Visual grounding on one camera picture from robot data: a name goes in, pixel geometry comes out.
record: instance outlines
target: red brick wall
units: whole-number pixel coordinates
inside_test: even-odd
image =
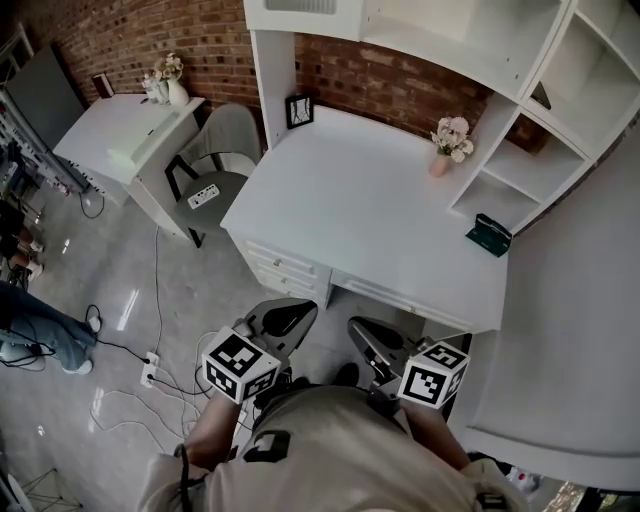
[[[106,72],[117,93],[142,92],[143,71],[175,51],[192,95],[260,105],[242,0],[19,0],[12,14],[36,48],[57,44],[88,102],[93,75]]]
[[[90,103],[91,77],[106,72],[117,93],[141,92],[142,74],[170,51],[186,65],[184,82],[207,105],[259,107],[251,41],[242,0],[16,0],[37,49],[56,43]],[[319,104],[354,112],[428,136],[438,119],[461,115],[473,126],[491,91],[453,71],[392,50],[320,36],[298,35],[299,88]],[[535,125],[519,123],[512,140],[523,147]]]
[[[379,46],[329,37],[296,36],[298,90],[320,105],[346,110],[429,137],[445,116],[473,128],[491,89],[454,71]],[[521,116],[508,139],[535,151],[545,130]]]

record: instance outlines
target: chair leg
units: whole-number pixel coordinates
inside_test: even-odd
[[[196,244],[196,248],[200,249],[200,247],[202,247],[202,240],[200,240],[198,233],[189,228],[189,234],[191,235],[191,238],[193,238],[193,243]]]

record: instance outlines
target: white cabinet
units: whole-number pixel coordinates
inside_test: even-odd
[[[330,268],[262,242],[230,235],[263,286],[290,297],[313,300],[326,309],[331,291]]]

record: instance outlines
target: gray chair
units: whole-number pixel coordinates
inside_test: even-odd
[[[209,233],[220,228],[220,222],[242,189],[247,177],[224,168],[222,153],[240,153],[254,164],[262,158],[258,127],[251,111],[242,105],[227,104],[216,108],[196,135],[171,161],[165,174],[176,198],[175,215],[189,228],[196,247],[202,245],[196,233]],[[195,162],[211,157],[216,171],[202,176],[191,167]],[[194,181],[184,193],[180,192],[174,171],[182,169]],[[214,184],[220,194],[207,203],[192,209],[189,198]]]

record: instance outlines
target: gray cushion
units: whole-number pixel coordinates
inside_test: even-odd
[[[176,204],[175,214],[191,229],[205,233],[216,231],[220,229],[220,222],[246,181],[246,176],[235,172],[220,171],[204,174],[189,184]],[[192,209],[189,198],[212,183],[218,187],[220,195],[195,210]]]

